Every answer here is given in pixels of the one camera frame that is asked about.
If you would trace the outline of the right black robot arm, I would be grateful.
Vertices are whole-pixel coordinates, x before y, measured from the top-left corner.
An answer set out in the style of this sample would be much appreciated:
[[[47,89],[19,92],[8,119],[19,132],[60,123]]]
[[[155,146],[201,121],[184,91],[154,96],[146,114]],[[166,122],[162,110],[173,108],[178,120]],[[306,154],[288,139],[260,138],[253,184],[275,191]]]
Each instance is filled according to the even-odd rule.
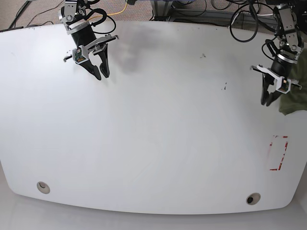
[[[97,0],[66,0],[59,11],[59,20],[64,25],[67,34],[71,35],[76,48],[64,57],[63,61],[73,59],[74,62],[94,75],[99,81],[101,76],[110,75],[108,65],[108,43],[118,39],[110,32],[101,33],[93,28],[111,19],[103,9],[92,9]]]

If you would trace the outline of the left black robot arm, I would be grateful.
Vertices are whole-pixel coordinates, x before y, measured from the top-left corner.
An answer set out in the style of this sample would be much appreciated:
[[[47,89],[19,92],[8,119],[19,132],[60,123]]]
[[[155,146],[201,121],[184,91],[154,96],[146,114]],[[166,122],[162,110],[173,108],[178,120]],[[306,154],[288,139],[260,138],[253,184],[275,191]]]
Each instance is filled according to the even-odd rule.
[[[303,0],[267,0],[273,5],[273,16],[277,22],[273,39],[267,39],[266,46],[273,57],[270,68],[262,65],[251,66],[251,69],[262,74],[261,104],[269,106],[282,94],[290,92],[292,87],[302,89],[298,80],[290,78],[290,72],[298,63],[304,49],[299,31],[300,18],[306,4]]]

